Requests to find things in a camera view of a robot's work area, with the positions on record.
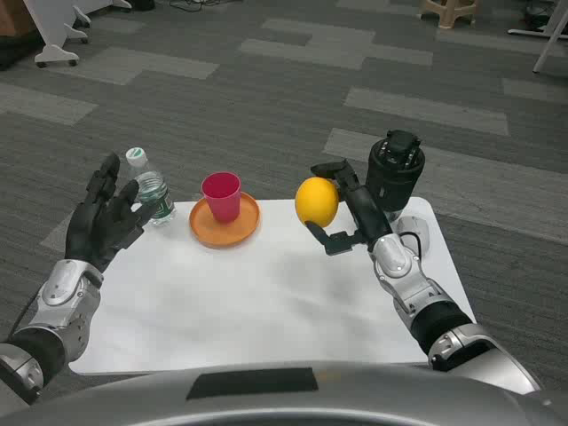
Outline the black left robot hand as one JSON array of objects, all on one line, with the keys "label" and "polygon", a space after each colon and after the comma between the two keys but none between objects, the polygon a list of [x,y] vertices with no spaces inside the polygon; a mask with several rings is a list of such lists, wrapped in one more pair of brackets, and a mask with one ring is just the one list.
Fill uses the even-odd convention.
[{"label": "black left robot hand", "polygon": [[65,258],[84,261],[99,272],[141,236],[158,209],[157,201],[132,208],[139,189],[135,179],[116,190],[120,165],[119,157],[111,153],[92,174],[85,199],[76,206],[67,228]]}]

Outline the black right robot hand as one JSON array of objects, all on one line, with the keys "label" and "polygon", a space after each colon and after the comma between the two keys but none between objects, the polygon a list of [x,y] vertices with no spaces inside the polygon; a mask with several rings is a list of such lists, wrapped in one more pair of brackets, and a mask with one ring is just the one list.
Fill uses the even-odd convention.
[{"label": "black right robot hand", "polygon": [[347,160],[317,164],[311,167],[311,172],[318,178],[331,178],[338,183],[339,201],[347,204],[357,226],[353,235],[346,231],[328,235],[315,222],[305,221],[307,229],[324,246],[327,255],[334,256],[351,251],[357,244],[367,245],[368,251],[372,252],[378,239],[392,233],[387,217],[367,187],[359,182],[356,172]]}]

